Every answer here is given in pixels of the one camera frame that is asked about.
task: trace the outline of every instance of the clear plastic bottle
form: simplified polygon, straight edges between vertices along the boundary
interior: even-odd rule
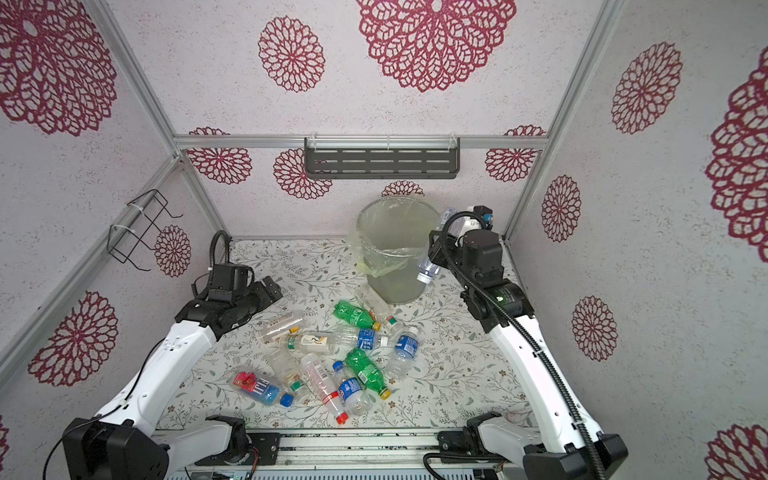
[[[384,374],[392,380],[402,380],[407,377],[418,349],[419,329],[415,326],[403,326],[398,332],[397,343],[384,368]]]
[[[361,349],[354,349],[349,352],[344,363],[352,369],[366,388],[378,393],[382,400],[387,400],[392,395],[386,386],[382,371]]]
[[[317,398],[323,401],[323,404],[331,412],[333,418],[336,419],[336,423],[344,425],[349,415],[344,410],[344,405],[339,395],[339,387],[320,362],[320,358],[314,353],[310,353],[301,359],[299,365],[301,366],[301,371],[306,376],[310,389]]]
[[[344,362],[333,364],[333,379],[339,384],[339,393],[344,399],[344,406],[350,415],[362,415],[373,405],[373,397],[363,392],[360,382]]]
[[[435,230],[442,230],[442,228],[445,226],[445,222],[447,222],[451,215],[455,214],[456,211],[456,209],[451,207],[443,210],[442,215],[440,215],[440,221],[438,222],[437,228]],[[419,274],[416,275],[416,278],[419,280],[419,282],[429,285],[435,278],[437,278],[439,274],[440,267],[430,261],[428,252],[419,263]]]
[[[392,307],[368,283],[355,288],[355,300],[365,310],[368,310],[371,318],[384,325],[384,327],[387,327],[389,324],[394,325],[397,322],[392,317]]]
[[[306,404],[310,399],[310,389],[301,379],[299,363],[286,350],[272,349],[266,355],[266,361],[275,372],[275,376],[283,384],[283,388],[293,395],[293,403]]]
[[[273,405],[280,398],[280,405],[290,407],[293,404],[293,396],[289,393],[280,395],[280,387],[275,379],[260,373],[251,372],[242,367],[235,369],[232,385],[240,387],[238,390],[245,396],[264,405]]]
[[[333,329],[331,348],[335,353],[342,348],[353,349],[357,347],[363,350],[373,350],[387,345],[389,345],[389,337],[376,332],[374,329],[359,329],[345,323],[340,323]]]
[[[351,326],[360,329],[374,329],[379,331],[382,324],[375,321],[368,312],[358,306],[354,306],[346,300],[340,300],[333,309],[333,315],[342,319]]]
[[[289,333],[296,333],[306,326],[306,313],[294,310],[278,316],[259,331],[258,340],[264,343],[275,342]]]

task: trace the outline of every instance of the white bottle cap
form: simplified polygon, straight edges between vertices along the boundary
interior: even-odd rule
[[[425,275],[424,273],[419,272],[418,275],[416,275],[416,279],[421,283],[426,283],[429,285],[432,283],[432,278],[429,275]]]

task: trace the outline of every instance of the blue bottle cap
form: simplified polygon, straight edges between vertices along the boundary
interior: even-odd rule
[[[286,393],[285,395],[283,395],[283,397],[280,398],[280,405],[284,407],[290,407],[291,405],[293,405],[293,395],[289,393]]]

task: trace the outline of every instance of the trash can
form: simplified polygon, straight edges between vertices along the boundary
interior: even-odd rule
[[[424,291],[417,280],[429,232],[440,214],[411,197],[384,197],[362,209],[347,242],[360,273],[387,303],[407,303]]]

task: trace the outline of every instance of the red flower pattern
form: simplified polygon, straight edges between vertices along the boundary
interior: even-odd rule
[[[581,193],[568,175],[555,178],[541,202],[541,225],[553,242],[570,237],[581,216]]]
[[[765,480],[768,478],[768,432],[760,425],[732,425],[707,443],[704,458],[709,480]]]
[[[728,219],[729,235],[746,239],[768,262],[768,47],[749,80],[730,94],[728,107],[710,137],[712,208]]]
[[[652,125],[674,98],[682,69],[674,44],[662,41],[639,54],[616,85],[611,109],[616,128],[633,134]]]
[[[98,292],[85,292],[27,371],[40,383],[73,386],[107,361],[117,336],[118,318],[109,300]]]
[[[594,296],[579,300],[571,327],[578,347],[586,356],[600,362],[613,355],[618,333],[614,314],[603,300]]]
[[[8,429],[2,424],[2,417],[0,416],[0,472],[2,472],[2,463],[6,453],[8,453]]]
[[[190,135],[228,135],[218,128],[196,128]],[[220,184],[238,184],[250,175],[250,156],[245,148],[190,148],[187,156],[197,171]]]
[[[504,135],[542,136],[547,132],[541,127],[520,125]],[[533,148],[492,148],[485,154],[485,169],[496,180],[513,182],[528,176],[538,151]]]
[[[117,72],[75,0],[0,2],[0,103],[13,121],[78,136],[111,116]]]
[[[357,0],[360,33],[382,73],[419,91],[445,90],[488,62],[517,11],[513,0]]]
[[[296,198],[320,198],[330,190],[332,180],[313,180],[306,175],[304,150],[293,148],[280,153],[273,166],[280,188]]]
[[[154,259],[168,276],[180,276],[187,270],[192,257],[190,239],[181,228],[168,225],[154,242]]]
[[[307,91],[326,70],[323,47],[310,27],[295,18],[275,18],[259,39],[259,57],[267,74],[288,91]]]
[[[398,180],[384,187],[382,190],[382,197],[388,197],[390,195],[424,195],[419,184],[415,184],[408,180]]]

